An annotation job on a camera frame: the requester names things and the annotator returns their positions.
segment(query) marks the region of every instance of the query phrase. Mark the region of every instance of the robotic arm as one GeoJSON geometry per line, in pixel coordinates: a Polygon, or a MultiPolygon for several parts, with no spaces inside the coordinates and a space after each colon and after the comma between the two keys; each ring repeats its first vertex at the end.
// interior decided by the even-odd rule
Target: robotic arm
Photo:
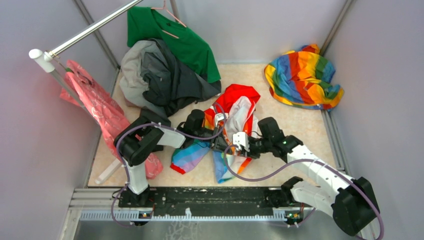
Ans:
{"type": "MultiPolygon", "coordinates": [[[[116,138],[115,146],[118,140],[122,138],[117,149],[126,162],[131,179],[128,187],[136,198],[142,198],[143,192],[149,186],[146,180],[144,161],[151,152],[158,149],[158,146],[186,148],[194,141],[192,138],[185,137],[185,135],[190,135],[209,142],[210,148],[216,151],[223,152],[227,149],[228,144],[223,134],[218,134],[222,127],[220,123],[224,119],[222,113],[215,116],[216,127],[214,130],[203,127],[204,116],[203,111],[195,109],[177,129],[169,126],[159,127],[155,124],[155,126],[143,127],[122,137],[126,132],[137,126],[151,123],[149,118],[140,116],[116,138]]],[[[258,126],[262,133],[260,138],[248,136],[245,132],[238,132],[233,135],[233,144],[236,145],[237,154],[258,159],[263,153],[272,153],[286,163],[301,159],[312,159],[314,162],[327,165],[298,138],[293,135],[285,136],[274,118],[264,118],[258,122],[258,126]]],[[[336,224],[350,236],[356,235],[376,218],[374,211],[364,198],[352,186],[326,167],[313,162],[300,162],[294,166],[314,180],[318,186],[303,181],[300,177],[292,177],[281,186],[281,197],[288,205],[305,203],[315,207],[331,216],[336,224]]],[[[353,181],[380,211],[369,181],[363,177],[356,180],[351,176],[339,173],[353,181]]]]}

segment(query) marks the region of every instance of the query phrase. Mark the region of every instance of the table surface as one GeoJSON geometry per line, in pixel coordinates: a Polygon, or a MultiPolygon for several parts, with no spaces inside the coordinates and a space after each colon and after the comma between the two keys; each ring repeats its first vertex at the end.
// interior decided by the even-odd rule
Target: table surface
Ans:
{"type": "MultiPolygon", "coordinates": [[[[221,74],[222,92],[231,84],[252,86],[260,94],[260,100],[256,105],[255,115],[261,120],[266,117],[274,117],[285,135],[294,135],[303,141],[316,156],[335,167],[330,142],[327,136],[324,120],[319,110],[307,110],[285,105],[274,98],[269,92],[269,85],[265,80],[263,69],[265,64],[224,64],[219,65],[221,74]]],[[[113,99],[122,107],[125,116],[130,122],[138,118],[140,108],[126,106],[124,95],[116,84],[113,99]]],[[[213,97],[205,102],[190,104],[181,109],[169,119],[172,127],[177,127],[180,122],[186,120],[193,109],[206,110],[216,100],[213,97]]],[[[225,183],[218,184],[214,174],[214,163],[212,152],[209,152],[200,163],[190,172],[180,174],[170,168],[171,156],[174,152],[172,147],[166,146],[164,151],[155,153],[163,164],[163,171],[150,179],[150,186],[157,187],[254,187],[254,186],[281,186],[293,176],[303,179],[307,177],[290,166],[272,178],[260,182],[247,182],[238,178],[231,179],[225,183]]],[[[103,138],[100,138],[97,153],[94,158],[88,186],[123,186],[126,179],[125,170],[120,168],[106,182],[101,185],[95,183],[95,179],[115,160],[103,138]]],[[[271,153],[263,154],[260,159],[254,159],[242,172],[247,178],[260,178],[266,176],[285,163],[272,156],[271,153]]]]}

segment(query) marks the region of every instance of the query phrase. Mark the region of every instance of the garment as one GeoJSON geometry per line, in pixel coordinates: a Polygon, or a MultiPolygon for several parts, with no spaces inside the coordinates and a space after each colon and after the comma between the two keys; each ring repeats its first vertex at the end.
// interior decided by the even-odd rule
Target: garment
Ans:
{"type": "Polygon", "coordinates": [[[269,91],[276,100],[298,108],[328,110],[342,99],[343,89],[332,86],[336,70],[319,55],[316,44],[289,51],[264,69],[269,91]]]}
{"type": "MultiPolygon", "coordinates": [[[[258,119],[254,116],[255,105],[261,96],[251,86],[232,84],[216,100],[224,112],[228,115],[224,127],[224,136],[227,143],[232,144],[233,134],[246,132],[249,136],[256,137],[258,131],[258,119]]],[[[214,129],[215,114],[221,112],[217,107],[204,111],[204,127],[214,129]]],[[[210,151],[209,144],[195,141],[194,144],[185,149],[176,149],[172,155],[171,168],[185,174],[193,170],[202,158],[210,151]]],[[[241,173],[251,162],[251,158],[227,154],[228,164],[236,173],[241,173]]],[[[214,172],[218,183],[223,183],[234,176],[228,171],[224,164],[224,154],[219,151],[213,152],[214,172]]]]}
{"type": "Polygon", "coordinates": [[[121,70],[119,86],[125,99],[162,117],[221,92],[221,81],[205,81],[178,60],[161,39],[134,44],[122,59],[121,70]]]}
{"type": "Polygon", "coordinates": [[[127,12],[128,47],[149,38],[163,39],[171,52],[208,83],[221,79],[209,45],[190,28],[176,23],[150,7],[134,6],[127,12]]]}
{"type": "MultiPolygon", "coordinates": [[[[68,60],[70,72],[65,75],[65,82],[76,91],[88,112],[98,122],[107,147],[119,159],[114,146],[115,138],[125,130],[130,122],[125,118],[124,111],[109,94],[100,86],[89,73],[77,62],[68,60]]],[[[76,101],[63,89],[60,97],[68,102],[76,101]]],[[[163,165],[157,156],[150,154],[145,161],[146,176],[153,179],[162,170],[163,165]]]]}

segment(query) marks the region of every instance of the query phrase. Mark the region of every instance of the green shirt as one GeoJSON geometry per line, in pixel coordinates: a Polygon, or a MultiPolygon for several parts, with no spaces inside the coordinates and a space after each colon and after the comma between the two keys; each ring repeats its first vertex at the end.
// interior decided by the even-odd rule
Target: green shirt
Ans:
{"type": "Polygon", "coordinates": [[[169,20],[150,7],[134,6],[128,10],[127,16],[128,47],[144,39],[162,39],[181,62],[203,78],[207,76],[208,83],[221,79],[211,48],[190,28],[169,20]]]}

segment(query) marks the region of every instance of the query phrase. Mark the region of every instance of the clothes hanger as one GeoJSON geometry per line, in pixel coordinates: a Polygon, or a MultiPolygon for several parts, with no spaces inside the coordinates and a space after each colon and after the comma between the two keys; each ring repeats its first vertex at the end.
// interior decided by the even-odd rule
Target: clothes hanger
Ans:
{"type": "MultiPolygon", "coordinates": [[[[174,16],[174,14],[172,14],[169,10],[168,10],[168,8],[167,8],[167,0],[163,0],[163,7],[152,7],[151,9],[155,9],[155,10],[166,10],[168,13],[169,13],[169,15],[171,15],[177,22],[179,22],[179,24],[181,24],[181,25],[183,25],[185,28],[187,28],[187,26],[182,22],[182,21],[180,21],[176,16],[174,16]]],[[[164,33],[166,33],[166,34],[168,34],[168,35],[170,35],[170,36],[172,36],[172,37],[174,37],[174,38],[176,38],[176,39],[179,39],[179,37],[178,36],[175,36],[174,34],[172,34],[172,33],[169,33],[169,32],[167,32],[167,31],[165,31],[165,30],[162,30],[162,32],[164,32],[164,33]]]]}

